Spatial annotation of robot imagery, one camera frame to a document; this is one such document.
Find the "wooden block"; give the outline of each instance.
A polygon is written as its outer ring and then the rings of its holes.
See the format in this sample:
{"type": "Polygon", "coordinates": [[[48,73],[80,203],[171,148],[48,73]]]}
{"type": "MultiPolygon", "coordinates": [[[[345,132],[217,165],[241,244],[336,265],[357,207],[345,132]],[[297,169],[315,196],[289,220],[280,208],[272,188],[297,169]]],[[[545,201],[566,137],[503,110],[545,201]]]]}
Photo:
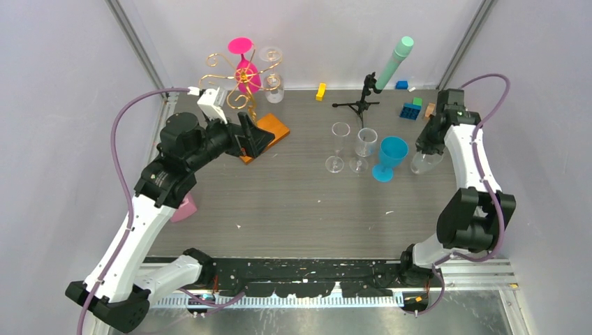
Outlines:
{"type": "Polygon", "coordinates": [[[436,108],[435,103],[428,103],[426,107],[426,114],[424,115],[424,120],[428,120],[429,116],[434,113],[434,109],[436,108]]]}
{"type": "MultiPolygon", "coordinates": [[[[279,121],[278,118],[276,118],[273,114],[267,114],[257,121],[257,127],[263,129],[264,131],[269,131],[276,136],[276,138],[269,145],[267,145],[267,148],[265,148],[264,152],[273,147],[277,142],[288,136],[290,133],[290,129],[286,127],[286,125],[282,124],[281,121],[279,121]]],[[[240,156],[240,158],[245,164],[249,164],[254,159],[247,156],[240,156]]]]}

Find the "pink object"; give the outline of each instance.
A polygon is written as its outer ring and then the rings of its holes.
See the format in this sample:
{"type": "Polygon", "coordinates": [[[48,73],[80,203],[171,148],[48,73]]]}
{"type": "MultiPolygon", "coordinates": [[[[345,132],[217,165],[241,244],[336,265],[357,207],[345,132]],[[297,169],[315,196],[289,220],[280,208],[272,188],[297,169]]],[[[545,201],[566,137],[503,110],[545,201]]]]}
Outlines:
{"type": "MultiPolygon", "coordinates": [[[[241,80],[240,75],[243,72],[247,75],[252,75],[254,73],[259,72],[257,70],[257,67],[255,66],[255,64],[251,63],[250,61],[248,61],[244,57],[244,54],[249,52],[249,50],[252,47],[253,47],[253,42],[246,37],[237,37],[234,40],[230,41],[230,43],[228,43],[228,51],[229,52],[231,52],[233,54],[240,54],[241,55],[241,61],[239,62],[239,65],[237,65],[237,70],[235,72],[235,79],[238,82],[240,82],[240,80],[241,80]]],[[[259,76],[259,74],[257,74],[257,75],[250,77],[249,79],[251,81],[247,85],[249,86],[249,90],[251,91],[251,93],[255,93],[255,92],[259,91],[259,87],[261,87],[261,76],[259,76]]],[[[242,93],[246,93],[245,84],[243,84],[243,83],[239,84],[239,91],[241,91],[242,93]]]]}
{"type": "Polygon", "coordinates": [[[183,202],[181,202],[179,209],[172,215],[172,218],[170,218],[170,222],[175,223],[185,220],[189,216],[194,215],[197,211],[198,208],[193,201],[191,193],[187,193],[185,198],[183,198],[183,202]]]}
{"type": "MultiPolygon", "coordinates": [[[[247,75],[259,72],[255,67],[255,64],[244,58],[244,54],[241,54],[241,61],[239,62],[239,65],[237,65],[237,72],[235,72],[235,79],[237,81],[240,81],[240,73],[242,71],[244,71],[247,75]]],[[[259,74],[256,74],[249,79],[251,81],[247,85],[249,86],[251,93],[259,91],[259,87],[261,87],[261,77],[259,74]]],[[[239,91],[246,93],[246,87],[243,83],[239,84],[239,91]]]]}
{"type": "Polygon", "coordinates": [[[246,37],[237,37],[228,43],[228,51],[233,54],[246,54],[253,47],[253,42],[246,37]]]}

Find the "black tripod stand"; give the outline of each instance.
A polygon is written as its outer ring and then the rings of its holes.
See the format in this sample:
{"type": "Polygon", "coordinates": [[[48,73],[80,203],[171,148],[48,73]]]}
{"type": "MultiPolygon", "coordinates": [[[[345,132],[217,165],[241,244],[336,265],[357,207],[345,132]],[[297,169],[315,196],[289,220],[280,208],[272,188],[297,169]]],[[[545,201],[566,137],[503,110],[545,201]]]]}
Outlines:
{"type": "Polygon", "coordinates": [[[362,128],[364,128],[363,112],[365,110],[368,110],[368,108],[370,108],[370,105],[379,104],[379,103],[367,102],[366,97],[369,96],[372,93],[372,91],[374,91],[374,93],[376,93],[376,94],[379,94],[380,92],[383,91],[382,89],[376,89],[376,79],[374,79],[375,74],[376,73],[373,72],[370,75],[366,75],[366,78],[364,79],[364,88],[362,88],[361,99],[359,99],[358,101],[356,101],[354,103],[334,103],[332,105],[333,107],[348,106],[349,108],[351,108],[355,112],[355,114],[360,118],[360,121],[362,121],[362,128]]]}

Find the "green cylinder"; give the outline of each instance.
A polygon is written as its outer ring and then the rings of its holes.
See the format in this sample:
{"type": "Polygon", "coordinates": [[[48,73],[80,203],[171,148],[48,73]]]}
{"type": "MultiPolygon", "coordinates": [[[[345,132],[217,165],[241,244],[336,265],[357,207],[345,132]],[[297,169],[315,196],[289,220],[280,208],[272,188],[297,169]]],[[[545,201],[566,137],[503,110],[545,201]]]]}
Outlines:
{"type": "Polygon", "coordinates": [[[397,46],[392,51],[392,57],[390,57],[385,69],[376,81],[376,89],[383,90],[387,86],[388,81],[399,67],[399,64],[409,56],[411,49],[413,49],[413,39],[409,36],[403,37],[397,43],[397,46]]]}

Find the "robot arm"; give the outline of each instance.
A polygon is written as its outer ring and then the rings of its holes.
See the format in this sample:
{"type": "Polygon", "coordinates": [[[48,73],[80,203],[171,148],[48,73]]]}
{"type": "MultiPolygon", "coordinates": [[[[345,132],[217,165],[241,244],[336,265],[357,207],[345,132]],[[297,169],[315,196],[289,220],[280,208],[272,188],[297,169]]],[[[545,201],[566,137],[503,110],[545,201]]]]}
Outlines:
{"type": "MultiPolygon", "coordinates": [[[[464,92],[447,89],[438,93],[436,114],[430,117],[415,146],[423,154],[452,157],[458,191],[438,218],[436,233],[426,241],[411,245],[401,255],[401,281],[417,284],[431,276],[432,264],[455,253],[491,251],[499,237],[496,211],[480,177],[473,153],[473,131],[480,115],[464,107],[464,92]]],[[[487,181],[501,204],[505,226],[516,208],[513,195],[502,193],[494,179],[483,147],[483,131],[476,136],[476,151],[487,181]]]]}
{"type": "MultiPolygon", "coordinates": [[[[240,126],[230,123],[220,108],[223,89],[199,94],[198,105],[207,117],[207,127],[201,127],[191,113],[174,114],[167,120],[160,133],[158,156],[142,171],[134,188],[133,227],[89,307],[96,318],[124,333],[142,322],[150,304],[182,286],[206,284],[214,277],[212,259],[195,249],[188,249],[163,268],[138,276],[156,236],[195,185],[195,172],[224,153],[256,158],[274,139],[244,112],[238,114],[240,126]]],[[[90,287],[116,252],[127,223],[128,217],[96,268],[84,281],[70,283],[66,296],[83,305],[90,287]]]]}

